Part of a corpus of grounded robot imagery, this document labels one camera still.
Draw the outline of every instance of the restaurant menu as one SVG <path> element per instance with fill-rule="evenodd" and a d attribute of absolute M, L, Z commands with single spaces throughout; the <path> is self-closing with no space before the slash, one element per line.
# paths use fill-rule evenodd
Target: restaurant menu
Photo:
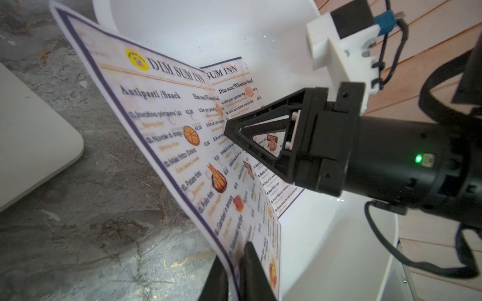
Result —
<path fill-rule="evenodd" d="M 122 125 L 216 251 L 233 297 L 240 296 L 239 262 L 251 241 L 279 298 L 278 217 L 302 189 L 224 136 L 229 118 L 264 105 L 243 59 L 192 67 L 61 4 L 51 2 L 51 10 Z M 283 138 L 269 134 L 259 143 L 279 153 Z"/>

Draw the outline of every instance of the gray stone floor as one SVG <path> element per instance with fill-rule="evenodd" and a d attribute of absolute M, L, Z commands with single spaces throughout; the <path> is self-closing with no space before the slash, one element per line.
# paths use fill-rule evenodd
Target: gray stone floor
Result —
<path fill-rule="evenodd" d="M 91 0 L 61 2 L 95 20 Z M 0 301 L 196 300 L 215 255 L 94 86 L 48 0 L 1 0 L 0 19 L 0 62 L 85 143 L 76 163 L 0 213 Z"/>

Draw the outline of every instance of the black cylindrical housing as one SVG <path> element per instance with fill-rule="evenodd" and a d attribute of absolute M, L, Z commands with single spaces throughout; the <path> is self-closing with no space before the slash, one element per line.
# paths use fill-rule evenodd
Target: black cylindrical housing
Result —
<path fill-rule="evenodd" d="M 476 141 L 438 124 L 362 117 L 344 190 L 482 227 Z"/>

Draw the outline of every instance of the food picture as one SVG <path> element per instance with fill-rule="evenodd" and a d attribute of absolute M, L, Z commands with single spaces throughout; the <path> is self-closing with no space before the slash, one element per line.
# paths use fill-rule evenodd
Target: food picture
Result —
<path fill-rule="evenodd" d="M 276 149 L 276 147 L 278 146 L 276 144 L 276 143 L 278 143 L 278 137 L 268 134 L 268 136 L 266 137 L 266 140 L 269 141 L 268 142 L 268 148 L 270 150 L 274 151 Z"/>
<path fill-rule="evenodd" d="M 236 211 L 241 213 L 244 209 L 244 202 L 240 196 L 235 196 L 233 199 L 233 204 L 236 207 Z"/>
<path fill-rule="evenodd" d="M 217 113 L 222 116 L 223 115 L 223 110 L 221 109 L 221 106 L 219 104 L 216 104 L 216 110 L 217 110 Z"/>
<path fill-rule="evenodd" d="M 254 92 L 253 92 L 253 89 L 251 89 L 251 87 L 246 87 L 246 89 L 244 89 L 244 91 L 246 92 L 246 95 L 248 97 L 253 97 L 254 96 Z"/>
<path fill-rule="evenodd" d="M 276 281 L 278 278 L 276 277 L 276 265 L 274 262 L 274 258 L 271 260 L 271 263 L 269 264 L 269 284 L 275 288 L 276 286 Z"/>
<path fill-rule="evenodd" d="M 249 176 L 254 180 L 254 174 L 253 174 L 253 169 L 251 168 L 251 165 L 249 165 L 249 163 L 246 163 L 245 161 L 243 161 L 243 163 L 244 163 L 244 167 L 248 171 Z"/>
<path fill-rule="evenodd" d="M 211 180 L 213 182 L 213 188 L 217 192 L 223 193 L 226 190 L 226 187 L 228 186 L 228 182 L 226 181 L 226 178 L 211 164 L 208 165 L 208 168 L 213 173 L 213 175 L 211 176 Z"/>
<path fill-rule="evenodd" d="M 192 127 L 188 126 L 185 126 L 183 130 L 186 140 L 192 145 L 198 146 L 200 143 L 198 133 L 196 133 L 196 131 Z"/>

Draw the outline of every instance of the menu title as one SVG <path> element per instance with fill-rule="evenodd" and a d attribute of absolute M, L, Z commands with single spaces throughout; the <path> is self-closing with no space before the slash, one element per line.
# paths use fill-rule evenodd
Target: menu title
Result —
<path fill-rule="evenodd" d="M 195 72 L 188 71 L 184 68 L 179 68 L 176 66 L 170 66 L 165 62 L 160 62 L 159 60 L 151 59 L 150 57 L 146 57 L 151 65 L 152 69 L 162 71 L 166 74 L 177 75 L 179 77 L 183 77 L 185 79 L 194 80 L 202 83 L 206 83 L 200 74 Z"/>
<path fill-rule="evenodd" d="M 229 67 L 222 68 L 222 69 L 219 69 L 219 70 L 213 70 L 213 71 L 210 71 L 210 72 L 206 72 L 206 74 L 208 75 L 209 79 L 215 79 L 215 78 L 220 78 L 221 76 L 224 76 L 226 74 L 231 74 L 231 73 L 236 73 L 236 72 L 238 72 L 238 69 L 236 68 L 236 66 L 229 66 Z"/>

